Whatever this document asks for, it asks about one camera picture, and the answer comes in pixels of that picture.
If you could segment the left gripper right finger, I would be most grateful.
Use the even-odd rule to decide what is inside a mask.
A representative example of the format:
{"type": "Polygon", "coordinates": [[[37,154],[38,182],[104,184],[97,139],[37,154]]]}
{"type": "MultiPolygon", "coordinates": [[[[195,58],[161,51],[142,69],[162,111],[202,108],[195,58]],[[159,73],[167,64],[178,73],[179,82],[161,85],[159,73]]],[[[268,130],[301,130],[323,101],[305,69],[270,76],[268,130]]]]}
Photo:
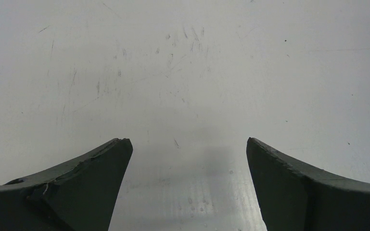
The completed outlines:
{"type": "Polygon", "coordinates": [[[370,183],[345,178],[249,138],[246,156],[269,231],[370,231],[370,183]]]}

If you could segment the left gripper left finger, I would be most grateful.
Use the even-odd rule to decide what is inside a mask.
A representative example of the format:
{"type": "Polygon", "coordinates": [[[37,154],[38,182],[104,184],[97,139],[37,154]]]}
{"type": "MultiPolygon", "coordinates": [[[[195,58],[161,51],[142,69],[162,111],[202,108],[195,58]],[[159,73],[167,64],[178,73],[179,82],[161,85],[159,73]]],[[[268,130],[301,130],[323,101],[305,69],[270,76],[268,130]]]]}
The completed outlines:
{"type": "Polygon", "coordinates": [[[112,139],[0,185],[0,231],[108,230],[132,153],[129,139],[112,139]]]}

